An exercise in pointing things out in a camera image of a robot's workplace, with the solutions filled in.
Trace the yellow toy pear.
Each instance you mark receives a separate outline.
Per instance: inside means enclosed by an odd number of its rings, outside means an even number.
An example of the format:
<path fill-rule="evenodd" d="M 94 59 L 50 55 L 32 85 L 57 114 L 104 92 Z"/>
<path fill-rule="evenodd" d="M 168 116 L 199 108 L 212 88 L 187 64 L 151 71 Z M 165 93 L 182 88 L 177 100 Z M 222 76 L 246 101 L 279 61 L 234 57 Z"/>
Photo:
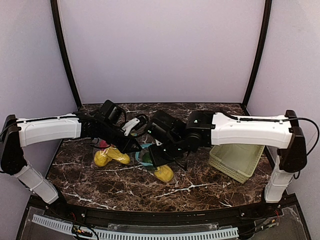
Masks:
<path fill-rule="evenodd" d="M 128 165 L 131 161 L 130 157 L 126 153 L 121 153 L 115 147 L 109 147 L 106 150 L 107 150 L 107 155 L 110 156 L 112 160 L 116 160 L 121 164 Z"/>

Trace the yellow toy lemon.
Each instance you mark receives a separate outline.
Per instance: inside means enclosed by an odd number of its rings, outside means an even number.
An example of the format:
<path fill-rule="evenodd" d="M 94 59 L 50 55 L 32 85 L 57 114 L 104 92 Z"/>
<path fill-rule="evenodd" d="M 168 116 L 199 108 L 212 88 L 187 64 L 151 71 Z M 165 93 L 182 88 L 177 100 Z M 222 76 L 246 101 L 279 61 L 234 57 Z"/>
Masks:
<path fill-rule="evenodd" d="M 153 174 L 164 183 L 169 183 L 174 178 L 174 172 L 168 165 L 159 166 Z"/>

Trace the red toy fruit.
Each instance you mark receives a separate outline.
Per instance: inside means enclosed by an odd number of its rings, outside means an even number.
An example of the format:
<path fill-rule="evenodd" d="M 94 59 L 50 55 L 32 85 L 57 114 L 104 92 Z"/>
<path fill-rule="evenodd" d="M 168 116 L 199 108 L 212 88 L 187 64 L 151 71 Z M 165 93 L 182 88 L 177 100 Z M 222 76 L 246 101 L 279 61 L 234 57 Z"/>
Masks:
<path fill-rule="evenodd" d="M 110 144 L 108 144 L 106 141 L 104 141 L 104 140 L 101 140 L 100 142 L 99 142 L 99 148 L 101 148 L 101 149 L 106 149 L 106 148 L 108 148 L 108 147 L 110 147 L 111 145 Z"/>

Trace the clear zip bag blue zipper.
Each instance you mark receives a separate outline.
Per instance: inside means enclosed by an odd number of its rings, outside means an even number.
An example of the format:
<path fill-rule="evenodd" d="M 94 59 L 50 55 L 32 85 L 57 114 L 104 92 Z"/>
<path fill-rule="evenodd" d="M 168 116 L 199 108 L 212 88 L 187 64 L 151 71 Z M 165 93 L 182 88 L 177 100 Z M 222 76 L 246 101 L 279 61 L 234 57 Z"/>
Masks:
<path fill-rule="evenodd" d="M 105 167 L 111 161 L 129 165 L 131 159 L 128 154 L 121 153 L 118 148 L 105 140 L 96 139 L 90 144 L 93 147 L 93 162 L 98 167 Z"/>

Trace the dark green toy avocado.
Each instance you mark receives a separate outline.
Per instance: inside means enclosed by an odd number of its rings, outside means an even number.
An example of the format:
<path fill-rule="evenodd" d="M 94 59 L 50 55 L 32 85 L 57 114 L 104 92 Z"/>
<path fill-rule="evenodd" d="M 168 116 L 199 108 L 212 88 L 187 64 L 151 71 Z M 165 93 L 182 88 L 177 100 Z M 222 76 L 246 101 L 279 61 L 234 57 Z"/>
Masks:
<path fill-rule="evenodd" d="M 152 163 L 151 157 L 148 153 L 146 153 L 142 156 L 142 162 L 143 163 L 150 163 L 150 164 Z"/>

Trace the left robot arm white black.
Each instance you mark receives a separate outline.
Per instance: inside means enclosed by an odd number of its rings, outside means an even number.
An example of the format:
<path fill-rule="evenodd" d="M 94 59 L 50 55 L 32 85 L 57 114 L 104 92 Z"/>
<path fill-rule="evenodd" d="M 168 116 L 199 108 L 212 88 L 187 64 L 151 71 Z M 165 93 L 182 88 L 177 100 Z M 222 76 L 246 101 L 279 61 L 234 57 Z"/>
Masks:
<path fill-rule="evenodd" d="M 91 113 L 77 111 L 33 119 L 9 115 L 0 133 L 0 172 L 14 176 L 51 205 L 61 196 L 57 188 L 25 160 L 23 148 L 60 139 L 93 138 L 115 146 L 122 154 L 140 151 L 142 148 L 131 131 L 141 128 L 148 119 L 136 116 L 119 124 L 121 116 L 126 116 L 125 110 L 110 100 Z"/>

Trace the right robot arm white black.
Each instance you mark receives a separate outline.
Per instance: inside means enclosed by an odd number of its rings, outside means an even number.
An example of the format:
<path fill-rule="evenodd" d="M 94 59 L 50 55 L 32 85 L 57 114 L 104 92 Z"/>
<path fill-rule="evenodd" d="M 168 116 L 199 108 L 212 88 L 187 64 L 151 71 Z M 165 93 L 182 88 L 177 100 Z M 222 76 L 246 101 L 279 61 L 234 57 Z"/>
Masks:
<path fill-rule="evenodd" d="M 271 179 L 264 189 L 266 203 L 278 203 L 291 179 L 306 165 L 311 150 L 300 121 L 293 110 L 278 116 L 241 116 L 223 111 L 193 111 L 187 122 L 158 110 L 146 126 L 147 133 L 156 141 L 149 146 L 155 167 L 173 163 L 185 153 L 198 148 L 228 144 L 270 146 L 277 149 Z"/>

